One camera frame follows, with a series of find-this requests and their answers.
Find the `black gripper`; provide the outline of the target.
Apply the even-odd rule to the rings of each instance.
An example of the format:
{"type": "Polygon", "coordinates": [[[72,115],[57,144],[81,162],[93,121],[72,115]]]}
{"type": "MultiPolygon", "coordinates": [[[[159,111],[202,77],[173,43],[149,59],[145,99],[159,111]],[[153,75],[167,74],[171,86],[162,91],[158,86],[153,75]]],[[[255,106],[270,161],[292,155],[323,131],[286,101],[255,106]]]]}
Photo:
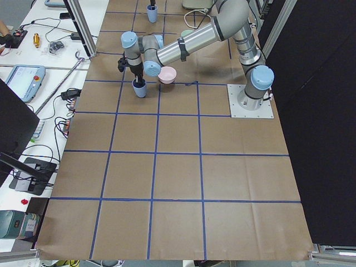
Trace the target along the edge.
{"type": "MultiPolygon", "coordinates": [[[[155,0],[150,0],[151,9],[155,9],[155,0]]],[[[143,76],[144,66],[141,62],[138,65],[129,65],[130,71],[135,75],[135,85],[141,84],[141,77],[143,76]]]]}

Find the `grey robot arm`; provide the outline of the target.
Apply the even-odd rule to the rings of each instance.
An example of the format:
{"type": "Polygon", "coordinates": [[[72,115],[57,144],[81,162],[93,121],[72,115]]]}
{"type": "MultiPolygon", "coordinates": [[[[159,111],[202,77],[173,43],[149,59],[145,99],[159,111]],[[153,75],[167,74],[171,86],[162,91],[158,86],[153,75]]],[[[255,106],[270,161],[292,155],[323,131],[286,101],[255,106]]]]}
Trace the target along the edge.
{"type": "Polygon", "coordinates": [[[137,97],[146,96],[144,75],[158,76],[162,68],[175,62],[185,62],[192,53],[217,41],[233,38],[239,53],[247,84],[238,94],[238,104],[249,111],[258,110],[265,94],[274,81],[274,72],[262,60],[263,52],[256,44],[249,24],[249,5],[247,1],[216,1],[217,15],[211,21],[179,37],[175,42],[163,45],[162,36],[138,36],[133,31],[121,35],[123,56],[118,61],[118,70],[129,68],[135,79],[132,85],[137,97]]]}

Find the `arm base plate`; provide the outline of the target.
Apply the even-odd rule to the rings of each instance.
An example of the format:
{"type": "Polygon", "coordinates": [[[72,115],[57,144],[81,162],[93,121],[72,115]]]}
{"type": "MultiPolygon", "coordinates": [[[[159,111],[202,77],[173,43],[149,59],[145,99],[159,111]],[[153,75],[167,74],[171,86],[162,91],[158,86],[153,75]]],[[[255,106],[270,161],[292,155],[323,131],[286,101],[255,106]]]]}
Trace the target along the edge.
{"type": "Polygon", "coordinates": [[[254,100],[245,93],[246,85],[227,84],[230,114],[232,118],[273,119],[274,114],[268,93],[254,100]]]}

